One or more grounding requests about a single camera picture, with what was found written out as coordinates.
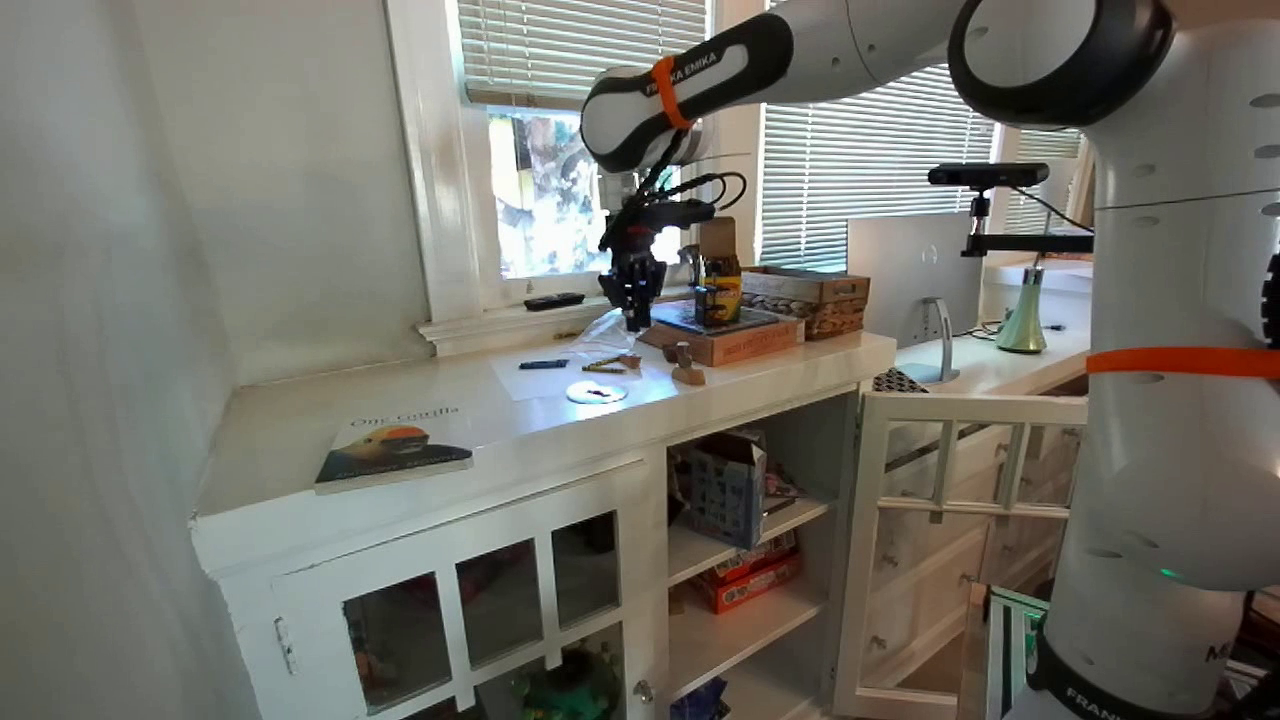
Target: cabinet door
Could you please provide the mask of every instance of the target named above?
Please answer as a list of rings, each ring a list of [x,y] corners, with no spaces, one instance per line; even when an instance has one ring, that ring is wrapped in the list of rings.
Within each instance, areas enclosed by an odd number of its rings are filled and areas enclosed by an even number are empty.
[[[568,678],[647,714],[663,514],[653,455],[283,577],[273,714],[518,714]]]

